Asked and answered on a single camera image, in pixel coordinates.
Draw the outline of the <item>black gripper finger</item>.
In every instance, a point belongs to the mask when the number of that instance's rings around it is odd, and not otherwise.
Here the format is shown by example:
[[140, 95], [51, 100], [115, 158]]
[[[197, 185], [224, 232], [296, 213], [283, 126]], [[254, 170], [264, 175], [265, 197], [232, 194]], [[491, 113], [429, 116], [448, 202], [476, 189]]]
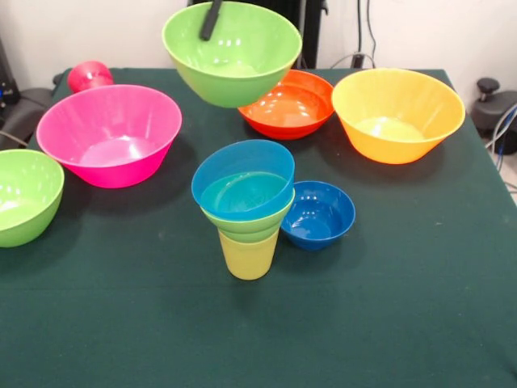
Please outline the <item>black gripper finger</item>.
[[219, 10], [222, 5], [222, 0], [212, 0], [212, 4], [204, 16], [204, 21], [200, 29], [200, 39], [210, 40], [213, 30], [216, 26], [216, 22], [219, 16]]

